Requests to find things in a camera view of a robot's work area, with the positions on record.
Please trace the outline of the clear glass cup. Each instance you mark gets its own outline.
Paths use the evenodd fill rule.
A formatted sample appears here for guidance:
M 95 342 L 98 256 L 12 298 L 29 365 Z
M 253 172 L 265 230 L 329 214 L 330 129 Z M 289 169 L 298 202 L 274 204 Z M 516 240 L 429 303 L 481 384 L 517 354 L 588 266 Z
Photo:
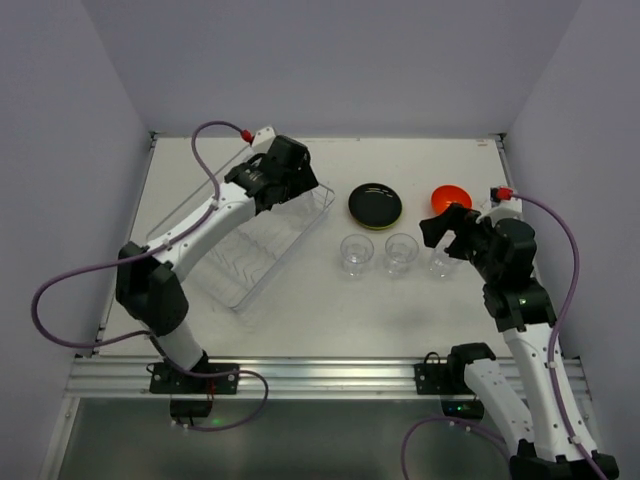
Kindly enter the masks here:
M 385 243 L 384 265 L 391 275 L 407 273 L 419 253 L 417 241 L 405 233 L 391 235 Z
M 435 247 L 428 259 L 429 273 L 437 279 L 450 277 L 459 267 L 461 261 L 452 258 L 442 245 Z
M 369 237 L 352 234 L 342 240 L 340 254 L 344 272 L 351 277 L 360 276 L 371 266 L 374 245 Z

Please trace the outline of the orange plastic bowl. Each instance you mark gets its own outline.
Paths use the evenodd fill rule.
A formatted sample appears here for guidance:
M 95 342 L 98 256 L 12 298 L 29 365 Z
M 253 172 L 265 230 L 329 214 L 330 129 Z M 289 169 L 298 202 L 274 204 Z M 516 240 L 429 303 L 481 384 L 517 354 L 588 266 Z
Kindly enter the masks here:
M 471 196 L 460 186 L 451 184 L 437 187 L 431 194 L 430 203 L 435 215 L 444 213 L 452 204 L 468 209 L 473 206 Z

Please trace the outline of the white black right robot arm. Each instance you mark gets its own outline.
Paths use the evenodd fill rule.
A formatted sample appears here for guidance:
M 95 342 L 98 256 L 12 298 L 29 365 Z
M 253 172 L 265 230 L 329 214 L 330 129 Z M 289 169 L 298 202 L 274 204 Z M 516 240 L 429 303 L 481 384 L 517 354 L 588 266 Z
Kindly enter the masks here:
M 600 452 L 578 409 L 554 328 L 550 297 L 534 278 L 534 229 L 517 212 L 488 215 L 460 204 L 420 223 L 424 244 L 446 234 L 448 256 L 469 262 L 484 281 L 486 310 L 515 361 L 524 393 L 502 379 L 491 349 L 455 346 L 447 358 L 452 379 L 482 402 L 504 440 L 514 479 L 616 479 L 616 459 Z

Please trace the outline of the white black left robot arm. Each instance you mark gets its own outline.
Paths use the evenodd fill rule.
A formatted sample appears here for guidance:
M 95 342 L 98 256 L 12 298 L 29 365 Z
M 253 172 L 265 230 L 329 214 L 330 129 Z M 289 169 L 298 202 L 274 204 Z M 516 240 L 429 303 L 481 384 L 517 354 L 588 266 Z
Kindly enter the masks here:
M 206 352 L 187 323 L 182 283 L 231 231 L 319 182 L 308 147 L 285 135 L 258 133 L 251 155 L 232 167 L 213 194 L 164 235 L 118 253 L 115 299 L 147 327 L 156 349 L 178 371 L 200 372 Z

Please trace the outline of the black round plate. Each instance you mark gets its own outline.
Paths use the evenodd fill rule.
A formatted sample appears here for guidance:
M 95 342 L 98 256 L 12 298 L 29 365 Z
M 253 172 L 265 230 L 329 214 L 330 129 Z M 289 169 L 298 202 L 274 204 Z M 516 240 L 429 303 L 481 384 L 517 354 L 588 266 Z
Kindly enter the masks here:
M 357 186 L 349 195 L 347 207 L 354 221 L 373 226 L 397 222 L 403 211 L 400 196 L 391 187 L 374 182 Z

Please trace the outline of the green round plate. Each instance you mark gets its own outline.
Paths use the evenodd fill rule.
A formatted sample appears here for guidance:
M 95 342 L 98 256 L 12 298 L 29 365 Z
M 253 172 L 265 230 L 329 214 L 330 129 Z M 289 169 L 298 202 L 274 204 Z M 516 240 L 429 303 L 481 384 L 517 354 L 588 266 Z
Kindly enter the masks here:
M 394 222 L 388 225 L 383 225 L 383 226 L 373 226 L 373 225 L 367 225 L 361 222 L 357 222 L 355 221 L 355 225 L 357 225 L 358 227 L 361 227 L 367 231 L 373 231 L 373 232 L 381 232 L 381 231 L 387 231 L 387 230 L 391 230 L 395 227 L 398 226 L 398 222 Z

